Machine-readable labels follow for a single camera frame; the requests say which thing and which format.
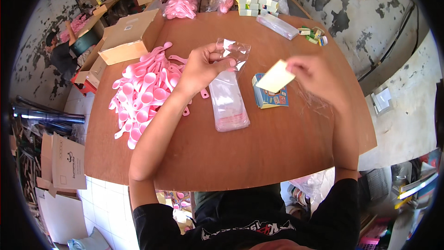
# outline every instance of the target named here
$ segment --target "red stool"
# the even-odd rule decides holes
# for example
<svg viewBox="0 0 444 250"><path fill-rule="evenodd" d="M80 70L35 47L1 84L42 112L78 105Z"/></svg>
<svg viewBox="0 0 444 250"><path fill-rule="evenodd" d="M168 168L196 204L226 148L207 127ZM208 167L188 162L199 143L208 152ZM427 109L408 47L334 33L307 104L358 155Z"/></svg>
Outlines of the red stool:
<svg viewBox="0 0 444 250"><path fill-rule="evenodd" d="M85 83L83 83L83 84L75 83L74 81L76 80L77 75L79 75L78 72L77 72L77 74L75 74L75 76L73 78L71 78L71 83L74 84L74 86L83 94L84 97L86 97L86 94L88 92L92 92L93 94L95 94L97 92L96 87L94 87L87 79L85 80Z"/></svg>

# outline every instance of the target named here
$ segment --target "hand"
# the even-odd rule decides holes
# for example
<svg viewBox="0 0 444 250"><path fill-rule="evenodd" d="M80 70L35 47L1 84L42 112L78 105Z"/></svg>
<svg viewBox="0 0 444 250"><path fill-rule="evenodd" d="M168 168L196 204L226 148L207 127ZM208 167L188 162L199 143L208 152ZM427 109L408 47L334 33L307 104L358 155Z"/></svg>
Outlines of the hand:
<svg viewBox="0 0 444 250"><path fill-rule="evenodd" d="M347 88L332 71L329 64L318 56L293 56L287 59L287 71L309 92L342 108L350 104Z"/></svg>
<svg viewBox="0 0 444 250"><path fill-rule="evenodd" d="M222 58L216 51L216 43L192 50L188 56L182 77L176 86L185 91L188 96L194 97L199 91L207 87L220 72L234 71L236 60Z"/></svg>

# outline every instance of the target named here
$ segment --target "worker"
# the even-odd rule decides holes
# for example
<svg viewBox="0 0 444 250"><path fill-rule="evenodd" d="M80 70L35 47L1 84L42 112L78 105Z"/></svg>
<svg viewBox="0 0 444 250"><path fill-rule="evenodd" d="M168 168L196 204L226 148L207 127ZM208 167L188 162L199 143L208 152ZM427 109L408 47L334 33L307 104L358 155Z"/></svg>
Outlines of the worker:
<svg viewBox="0 0 444 250"><path fill-rule="evenodd" d="M51 64L57 68L65 80L69 81L77 70L77 58L71 56L69 47L75 43L77 37L71 28L71 21L65 21L65 25L69 32L69 41L57 45L59 42L57 34L56 32L51 32L46 37L46 51L50 53Z"/></svg>
<svg viewBox="0 0 444 250"><path fill-rule="evenodd" d="M308 222L285 213L280 189L276 189L279 184L197 192L196 228L184 235L173 219L173 208L159 204L153 180L184 108L221 71L234 70L235 60L220 59L215 50L213 43L190 53L180 81L133 151L129 169L130 199L140 248L355 249L360 229L359 145L352 103L345 84L328 62L317 56L287 59L287 70L296 75L306 90L328 101L334 113L335 184Z"/></svg>

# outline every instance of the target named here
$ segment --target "brown table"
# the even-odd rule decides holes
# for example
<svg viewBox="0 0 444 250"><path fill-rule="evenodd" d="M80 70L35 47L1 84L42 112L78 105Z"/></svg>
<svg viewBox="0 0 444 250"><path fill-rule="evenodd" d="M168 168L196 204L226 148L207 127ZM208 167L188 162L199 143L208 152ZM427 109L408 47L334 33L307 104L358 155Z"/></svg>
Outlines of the brown table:
<svg viewBox="0 0 444 250"><path fill-rule="evenodd" d="M295 27L321 26L308 19L279 15ZM328 45L320 47L304 37L289 41L255 22L254 17L240 17L236 11L219 16L216 12L199 13L193 20L165 22L155 46L166 41L173 46L166 56L186 58L192 49L215 42L218 37L251 45L239 86L251 124L249 127L219 133L214 127L211 99L198 94L189 106L171 139L160 165L155 186L176 191L217 191L268 185L309 175L333 166L333 115L329 107L303 99L298 84L288 87L289 107L259 109L251 79L266 72L278 59L296 54L318 53L331 61L334 71L347 83L356 125L360 153L376 147L376 137L369 109L356 77L344 55L326 31ZM128 185L131 150L128 133L114 140L117 115L108 110L116 90L112 83L137 60L108 66L97 90L89 120L85 147L85 174L94 178Z"/></svg>

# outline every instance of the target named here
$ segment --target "peeling wall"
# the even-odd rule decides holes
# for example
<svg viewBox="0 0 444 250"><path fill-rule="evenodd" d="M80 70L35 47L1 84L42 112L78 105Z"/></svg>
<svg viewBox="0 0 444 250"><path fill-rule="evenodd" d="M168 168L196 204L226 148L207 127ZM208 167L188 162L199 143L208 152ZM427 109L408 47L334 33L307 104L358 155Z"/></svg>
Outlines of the peeling wall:
<svg viewBox="0 0 444 250"><path fill-rule="evenodd" d="M401 27L411 0L296 0L325 25L357 78L386 53ZM391 77L410 57L416 42L415 9L389 57L360 82L364 95ZM419 42L429 27L419 11Z"/></svg>
<svg viewBox="0 0 444 250"><path fill-rule="evenodd" d="M64 21L80 14L75 0L40 0L32 13L16 53L10 97L17 95L63 110L71 84L61 78L44 51L51 29L65 30Z"/></svg>

